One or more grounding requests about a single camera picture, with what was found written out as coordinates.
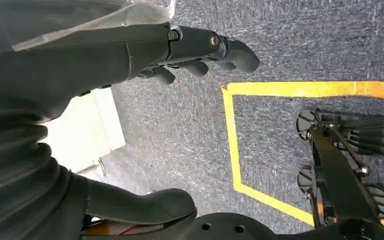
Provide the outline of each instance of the yellow square outline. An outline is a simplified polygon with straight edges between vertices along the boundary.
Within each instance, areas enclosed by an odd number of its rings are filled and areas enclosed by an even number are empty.
[[[384,81],[234,82],[221,86],[233,176],[233,189],[309,225],[313,216],[242,183],[233,96],[339,97],[365,96],[384,99]]]

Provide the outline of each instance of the black wheeled base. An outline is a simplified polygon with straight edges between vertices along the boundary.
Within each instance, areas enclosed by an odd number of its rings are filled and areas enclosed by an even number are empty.
[[[349,219],[380,224],[384,186],[362,183],[371,171],[359,155],[384,155],[384,116],[362,116],[305,109],[296,120],[299,136],[309,141],[314,164],[298,174],[309,199],[316,228]],[[353,169],[348,152],[357,165]]]

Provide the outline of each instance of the clear plastic sheet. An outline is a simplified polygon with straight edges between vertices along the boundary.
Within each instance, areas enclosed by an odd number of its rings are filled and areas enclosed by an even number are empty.
[[[169,21],[168,7],[133,0],[0,0],[0,52],[40,46],[77,31]]]

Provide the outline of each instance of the gray carpet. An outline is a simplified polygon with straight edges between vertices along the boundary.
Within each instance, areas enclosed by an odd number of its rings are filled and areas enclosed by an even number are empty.
[[[176,70],[169,86],[133,80],[112,87],[127,145],[106,156],[105,181],[138,194],[181,188],[200,214],[241,213],[276,233],[310,226],[232,186],[221,84],[232,82],[384,80],[384,1],[178,0],[174,24],[212,29],[255,50],[252,74],[212,67],[202,78]],[[295,134],[299,109],[384,114],[384,100],[367,97],[234,97],[245,184],[307,209],[296,186],[310,149]],[[384,158],[366,159],[384,182]]]

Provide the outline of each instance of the metal bolt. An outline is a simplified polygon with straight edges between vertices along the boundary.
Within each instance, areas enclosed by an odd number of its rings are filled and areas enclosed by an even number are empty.
[[[220,39],[219,36],[212,34],[209,37],[209,44],[213,49],[218,49],[220,47]]]
[[[179,33],[176,30],[171,30],[168,32],[168,40],[177,41],[179,40],[179,38],[180,38]]]
[[[92,165],[75,172],[75,174],[83,176],[87,173],[90,173],[90,172],[96,170],[96,169],[100,170],[100,173],[103,177],[105,177],[107,175],[107,171],[105,170],[104,163],[102,162],[102,160],[100,158],[98,159],[97,162],[93,162]]]
[[[367,168],[367,166],[363,166],[361,168],[361,172],[364,173],[364,174],[367,174],[369,172],[369,169]]]

